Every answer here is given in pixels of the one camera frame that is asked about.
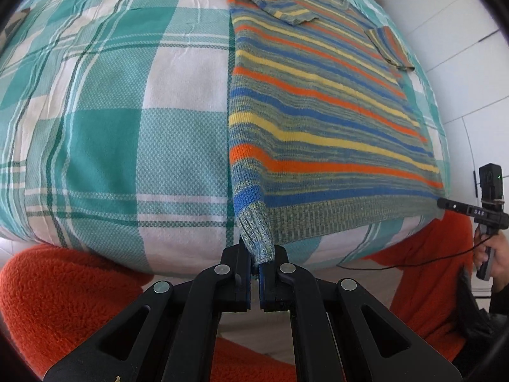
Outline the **person's right hand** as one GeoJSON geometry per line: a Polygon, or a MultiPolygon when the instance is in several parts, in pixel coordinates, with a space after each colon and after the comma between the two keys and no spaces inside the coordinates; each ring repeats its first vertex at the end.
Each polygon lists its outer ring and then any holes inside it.
{"type": "Polygon", "coordinates": [[[488,259],[492,261],[491,274],[493,278],[492,292],[501,292],[508,285],[509,247],[507,237],[498,232],[489,238],[481,233],[479,227],[474,236],[474,263],[476,267],[488,259]]]}

